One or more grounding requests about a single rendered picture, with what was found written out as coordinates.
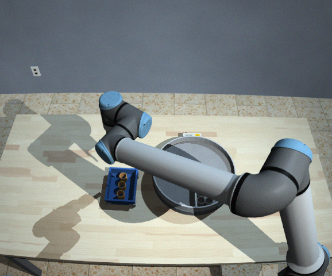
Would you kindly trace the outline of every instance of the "electrical socket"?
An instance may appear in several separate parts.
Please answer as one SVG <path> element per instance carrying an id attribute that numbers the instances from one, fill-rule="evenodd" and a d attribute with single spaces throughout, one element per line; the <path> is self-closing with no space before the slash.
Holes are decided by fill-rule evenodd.
<path id="1" fill-rule="evenodd" d="M 30 69 L 31 69 L 34 76 L 40 76 L 41 75 L 40 69 L 38 69 L 38 66 L 31 66 Z"/>

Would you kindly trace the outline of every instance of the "wooden table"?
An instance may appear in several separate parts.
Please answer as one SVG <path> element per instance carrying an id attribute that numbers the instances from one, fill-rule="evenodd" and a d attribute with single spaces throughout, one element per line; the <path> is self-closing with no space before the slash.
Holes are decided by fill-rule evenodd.
<path id="1" fill-rule="evenodd" d="M 275 142 L 298 139 L 313 152 L 311 190 L 318 241 L 332 257 L 332 200 L 305 118 L 152 116 L 157 146 L 201 132 L 258 173 Z M 189 216 L 167 208 L 140 171 L 136 207 L 104 204 L 109 165 L 94 146 L 100 115 L 17 115 L 0 161 L 0 254 L 129 265 L 218 265 L 285 261 L 279 213 L 243 218 L 223 205 Z M 111 167 L 129 167 L 114 163 Z"/>

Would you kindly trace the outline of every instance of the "gray round tray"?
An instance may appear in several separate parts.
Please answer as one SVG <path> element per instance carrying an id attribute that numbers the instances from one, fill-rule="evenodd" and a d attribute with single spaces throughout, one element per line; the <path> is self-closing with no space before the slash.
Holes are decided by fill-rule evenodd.
<path id="1" fill-rule="evenodd" d="M 178 137 L 163 145 L 161 150 L 235 173 L 235 166 L 229 153 L 216 142 L 204 137 Z M 153 186 L 166 206 L 182 214 L 207 214 L 222 206 L 222 203 L 216 200 L 155 176 L 153 176 Z"/>

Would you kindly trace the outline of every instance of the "blue joint cap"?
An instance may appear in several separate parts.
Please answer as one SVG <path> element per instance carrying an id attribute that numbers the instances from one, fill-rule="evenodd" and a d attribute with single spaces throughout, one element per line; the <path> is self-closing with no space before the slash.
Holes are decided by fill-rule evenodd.
<path id="1" fill-rule="evenodd" d="M 101 157 L 103 161 L 105 161 L 107 164 L 114 164 L 115 161 L 113 157 L 111 156 L 111 153 L 107 150 L 104 143 L 99 140 L 98 143 L 95 146 L 96 152 Z"/>
<path id="2" fill-rule="evenodd" d="M 318 243 L 324 250 L 325 252 L 328 254 L 328 258 L 330 259 L 331 258 L 331 254 L 329 254 L 329 250 L 327 249 L 327 247 L 321 245 L 320 243 Z"/>
<path id="3" fill-rule="evenodd" d="M 151 126 L 152 126 L 152 117 L 147 113 L 143 112 L 141 121 L 139 122 L 138 137 L 144 138 L 148 134 Z"/>
<path id="4" fill-rule="evenodd" d="M 306 156 L 308 156 L 310 158 L 310 162 L 312 162 L 312 160 L 313 160 L 313 153 L 311 152 L 309 147 L 307 145 L 305 145 L 303 142 L 300 142 L 295 139 L 291 139 L 291 138 L 281 139 L 273 147 L 274 148 L 279 148 L 279 147 L 291 148 L 295 151 L 299 151 L 299 152 L 305 154 Z"/>
<path id="5" fill-rule="evenodd" d="M 109 91 L 103 93 L 99 97 L 99 108 L 102 110 L 109 110 L 117 107 L 122 102 L 122 95 L 116 91 Z"/>

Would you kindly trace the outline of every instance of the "tiled floor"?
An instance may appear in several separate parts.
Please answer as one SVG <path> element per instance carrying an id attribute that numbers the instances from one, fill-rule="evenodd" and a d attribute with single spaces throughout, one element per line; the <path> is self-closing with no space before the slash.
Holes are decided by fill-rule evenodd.
<path id="1" fill-rule="evenodd" d="M 0 157 L 16 114 L 99 114 L 102 93 L 1 94 Z M 122 93 L 124 101 L 148 114 L 304 117 L 321 157 L 332 196 L 332 99 L 210 94 Z M 132 267 L 32 261 L 43 275 L 212 275 L 273 276 L 280 264 L 227 264 L 212 267 Z M 0 256 L 0 276 L 28 275 Z M 326 275 L 332 275 L 332 258 Z"/>

